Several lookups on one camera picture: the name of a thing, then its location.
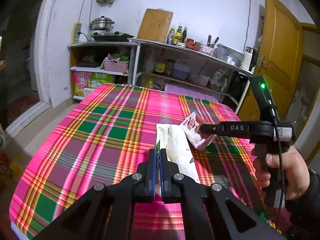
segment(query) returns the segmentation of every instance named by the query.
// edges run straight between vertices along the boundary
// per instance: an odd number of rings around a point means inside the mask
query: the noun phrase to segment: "human hand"
[[[251,154],[257,156],[255,148],[251,151]],[[279,155],[267,154],[265,161],[270,168],[280,168]],[[301,154],[293,146],[282,154],[282,164],[288,180],[285,199],[298,199],[309,187],[310,176],[307,165]],[[253,167],[256,169],[257,186],[268,187],[271,175],[269,172],[262,170],[261,161],[258,158],[253,161]]]

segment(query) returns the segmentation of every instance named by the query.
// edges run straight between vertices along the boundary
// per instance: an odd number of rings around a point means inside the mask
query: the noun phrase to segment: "pink utensil holder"
[[[113,72],[124,72],[128,69],[129,61],[118,61],[116,59],[105,60],[104,70]]]

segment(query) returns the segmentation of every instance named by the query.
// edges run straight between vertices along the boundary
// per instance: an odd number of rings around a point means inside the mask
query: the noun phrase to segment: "green box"
[[[91,84],[93,89],[98,88],[104,83],[114,83],[114,82],[115,82],[115,75],[111,75],[107,73],[99,73],[99,72],[92,73]]]

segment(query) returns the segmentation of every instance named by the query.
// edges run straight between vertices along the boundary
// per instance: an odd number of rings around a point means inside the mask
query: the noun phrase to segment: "black sleeve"
[[[305,194],[297,200],[286,200],[291,213],[290,222],[307,230],[313,239],[320,239],[320,177],[309,170],[310,184]]]

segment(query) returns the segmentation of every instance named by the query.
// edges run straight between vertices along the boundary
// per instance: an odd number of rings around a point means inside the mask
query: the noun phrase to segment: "plaid tablecloth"
[[[27,166],[10,220],[32,239],[94,184],[135,173],[154,147],[156,124],[180,124],[191,112],[207,123],[238,121],[227,106],[130,85],[105,84],[54,129]],[[192,151],[202,184],[219,182],[266,221],[273,213],[255,185],[248,140],[216,137]],[[184,239],[179,204],[137,204],[132,239]]]

